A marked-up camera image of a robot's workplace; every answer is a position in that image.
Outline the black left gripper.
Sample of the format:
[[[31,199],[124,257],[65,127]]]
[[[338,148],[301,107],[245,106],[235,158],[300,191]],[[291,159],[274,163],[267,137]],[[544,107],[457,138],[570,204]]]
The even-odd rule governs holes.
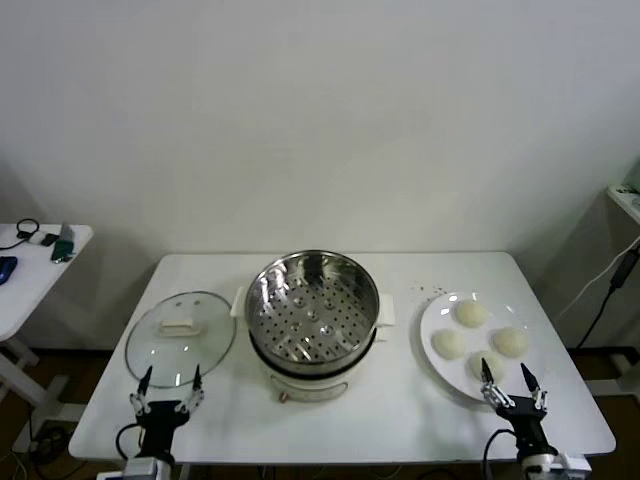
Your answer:
[[[146,393],[153,367],[149,366],[130,395],[130,403],[139,416],[139,426],[144,431],[140,456],[170,456],[175,431],[188,422],[188,411],[195,411],[204,399],[200,365],[196,366],[191,393],[183,402],[179,400],[152,401],[148,404]]]

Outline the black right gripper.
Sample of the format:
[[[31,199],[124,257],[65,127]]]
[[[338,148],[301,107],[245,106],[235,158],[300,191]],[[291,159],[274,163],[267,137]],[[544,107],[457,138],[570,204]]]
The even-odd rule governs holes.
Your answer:
[[[533,456],[546,453],[546,436],[541,422],[546,416],[547,391],[543,390],[535,375],[524,364],[520,364],[523,378],[531,394],[533,407],[515,407],[515,401],[494,381],[485,358],[481,359],[481,393],[496,413],[513,428],[519,456]]]

